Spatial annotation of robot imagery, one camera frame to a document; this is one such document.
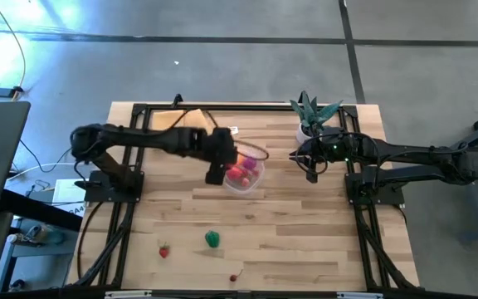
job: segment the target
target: transparent bowl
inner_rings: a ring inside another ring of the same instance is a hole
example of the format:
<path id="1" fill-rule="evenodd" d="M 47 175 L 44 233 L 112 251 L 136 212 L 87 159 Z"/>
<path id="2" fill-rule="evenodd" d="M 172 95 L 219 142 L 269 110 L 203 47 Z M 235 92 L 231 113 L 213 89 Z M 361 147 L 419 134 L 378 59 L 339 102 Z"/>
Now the transparent bowl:
<path id="1" fill-rule="evenodd" d="M 264 161 L 239 154 L 237 163 L 224 176 L 224 185 L 235 194 L 248 194 L 261 183 L 264 174 Z"/>

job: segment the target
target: concrete floor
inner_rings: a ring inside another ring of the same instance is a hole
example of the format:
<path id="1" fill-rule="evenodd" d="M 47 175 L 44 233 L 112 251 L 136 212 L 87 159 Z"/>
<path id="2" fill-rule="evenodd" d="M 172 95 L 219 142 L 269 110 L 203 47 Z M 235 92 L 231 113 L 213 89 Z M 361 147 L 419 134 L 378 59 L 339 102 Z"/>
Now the concrete floor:
<path id="1" fill-rule="evenodd" d="M 478 1 L 346 2 L 354 38 L 478 41 Z M 0 0 L 0 8 L 26 32 L 344 38 L 336 0 Z M 75 127 L 104 122 L 115 100 L 172 100 L 176 93 L 186 100 L 289 100 L 306 89 L 321 101 L 356 102 L 344 45 L 21 41 L 22 100 L 32 103 L 22 139 L 43 163 L 69 147 Z M 366 103 L 380 105 L 390 142 L 451 145 L 478 120 L 478 47 L 359 46 L 356 53 Z M 21 69 L 12 37 L 0 36 L 0 86 L 16 85 Z M 15 163 L 35 165 L 23 148 Z M 61 166 L 7 187 L 24 192 L 35 179 L 73 177 Z M 473 229 L 466 189 L 431 182 L 403 192 L 422 286 L 478 295 L 478 243 L 458 241 Z M 45 260 L 31 264 L 48 271 Z"/>

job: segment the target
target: red strawberry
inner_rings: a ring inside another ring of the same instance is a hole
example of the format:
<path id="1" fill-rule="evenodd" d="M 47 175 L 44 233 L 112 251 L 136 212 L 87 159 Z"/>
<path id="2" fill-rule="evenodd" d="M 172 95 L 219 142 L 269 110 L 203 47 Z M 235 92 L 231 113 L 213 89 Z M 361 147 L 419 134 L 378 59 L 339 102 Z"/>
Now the red strawberry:
<path id="1" fill-rule="evenodd" d="M 159 255 L 166 258 L 169 255 L 169 245 L 165 244 L 159 248 Z"/>

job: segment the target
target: wooden tabletop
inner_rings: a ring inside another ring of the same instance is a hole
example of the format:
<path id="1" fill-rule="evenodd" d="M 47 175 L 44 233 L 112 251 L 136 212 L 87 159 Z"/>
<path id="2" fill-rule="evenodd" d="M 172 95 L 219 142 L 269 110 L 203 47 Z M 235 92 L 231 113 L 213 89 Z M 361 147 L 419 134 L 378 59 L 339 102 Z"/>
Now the wooden tabletop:
<path id="1" fill-rule="evenodd" d="M 108 123 L 128 126 L 132 105 L 114 102 Z M 361 131 L 385 139 L 378 106 L 357 107 Z M 157 149 L 145 150 L 144 191 L 134 213 L 122 287 L 364 290 L 354 212 L 344 191 L 345 164 L 330 164 L 329 170 L 319 176 L 319 182 L 310 184 L 305 173 L 288 160 L 288 154 L 298 146 L 295 140 L 298 117 L 294 112 L 212 111 L 212 114 L 220 126 L 238 127 L 235 139 L 269 151 L 265 178 L 252 194 L 238 196 L 224 187 L 205 185 L 207 163 Z M 339 126 L 338 117 L 329 120 L 328 125 Z M 123 148 L 112 148 L 109 152 L 121 161 Z M 105 245 L 112 206 L 103 204 L 90 221 L 81 254 L 83 271 Z M 377 210 L 386 252 L 406 278 L 417 285 L 402 215 L 388 206 L 377 206 Z M 204 240 L 208 230 L 220 233 L 221 243 L 216 249 Z M 170 255 L 163 259 L 158 251 L 165 243 L 170 246 Z M 371 259 L 377 270 L 373 254 Z M 110 264 L 109 282 L 116 261 L 117 250 Z M 230 282 L 229 277 L 241 270 L 237 281 Z M 68 282 L 74 281 L 75 258 L 68 278 Z"/>

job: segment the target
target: white paper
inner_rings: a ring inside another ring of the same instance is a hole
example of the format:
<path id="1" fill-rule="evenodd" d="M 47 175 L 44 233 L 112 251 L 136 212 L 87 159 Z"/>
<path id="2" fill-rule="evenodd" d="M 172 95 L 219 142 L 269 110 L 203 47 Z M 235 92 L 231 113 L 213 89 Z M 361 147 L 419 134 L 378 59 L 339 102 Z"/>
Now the white paper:
<path id="1" fill-rule="evenodd" d="M 85 204 L 72 203 L 84 201 L 85 190 L 74 184 L 78 180 L 80 179 L 58 179 L 55 185 L 55 194 L 53 195 L 53 205 L 64 211 L 84 217 Z"/>
<path id="2" fill-rule="evenodd" d="M 232 132 L 232 135 L 239 133 L 239 128 L 237 127 L 228 127 Z"/>

